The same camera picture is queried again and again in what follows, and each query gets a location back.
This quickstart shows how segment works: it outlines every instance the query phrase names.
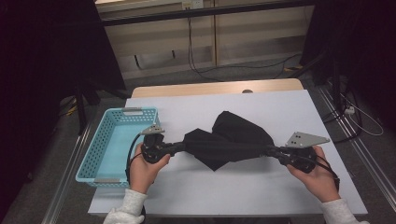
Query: wooden table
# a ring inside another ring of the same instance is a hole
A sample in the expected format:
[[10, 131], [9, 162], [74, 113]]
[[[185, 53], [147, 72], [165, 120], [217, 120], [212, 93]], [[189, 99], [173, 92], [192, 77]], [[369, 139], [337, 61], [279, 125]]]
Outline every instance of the wooden table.
[[138, 87], [132, 93], [133, 98], [155, 96], [185, 96], [222, 93], [241, 93], [243, 91], [299, 91], [303, 85], [297, 78], [251, 80], [234, 82], [216, 82], [183, 84], [168, 86]]

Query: power strip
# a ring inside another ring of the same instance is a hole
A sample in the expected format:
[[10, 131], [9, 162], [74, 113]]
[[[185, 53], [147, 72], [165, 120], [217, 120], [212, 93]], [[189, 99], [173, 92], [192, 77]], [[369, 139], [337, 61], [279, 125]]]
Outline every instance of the power strip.
[[354, 107], [353, 105], [347, 106], [347, 107], [346, 107], [346, 112], [345, 112], [345, 113], [346, 113], [346, 114], [350, 114], [350, 115], [355, 114], [355, 107]]

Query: wrist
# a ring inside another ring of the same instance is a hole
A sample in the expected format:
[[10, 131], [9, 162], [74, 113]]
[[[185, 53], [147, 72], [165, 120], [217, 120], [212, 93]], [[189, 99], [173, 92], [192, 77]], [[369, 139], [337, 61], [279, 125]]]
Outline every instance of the wrist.
[[322, 203], [329, 203], [338, 199], [341, 199], [341, 196], [338, 193], [331, 193], [331, 194], [326, 194], [318, 197], [318, 199]]
[[142, 194], [147, 194], [149, 188], [145, 187], [144, 185], [139, 185], [139, 184], [131, 184], [130, 187], [131, 190], [134, 190], [136, 192], [142, 193]]

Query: basket handle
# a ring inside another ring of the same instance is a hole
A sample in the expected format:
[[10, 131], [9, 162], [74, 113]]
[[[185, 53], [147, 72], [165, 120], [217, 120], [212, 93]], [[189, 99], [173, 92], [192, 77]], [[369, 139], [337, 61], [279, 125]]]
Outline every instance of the basket handle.
[[124, 107], [121, 111], [125, 116], [143, 115], [142, 107]]
[[93, 183], [97, 184], [119, 184], [121, 183], [117, 178], [95, 178]]

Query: metal bracket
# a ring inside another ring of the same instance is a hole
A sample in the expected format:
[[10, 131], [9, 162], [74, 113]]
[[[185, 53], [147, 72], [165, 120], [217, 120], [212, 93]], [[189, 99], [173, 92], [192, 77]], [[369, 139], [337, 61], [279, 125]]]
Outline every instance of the metal bracket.
[[146, 135], [146, 134], [155, 134], [155, 133], [164, 133], [165, 129], [160, 127], [160, 125], [153, 124], [149, 126], [147, 129], [143, 130], [140, 134]]
[[330, 142], [330, 139], [326, 137], [316, 136], [309, 133], [296, 132], [291, 136], [288, 143], [286, 143], [286, 147], [312, 147], [314, 145], [328, 142]]

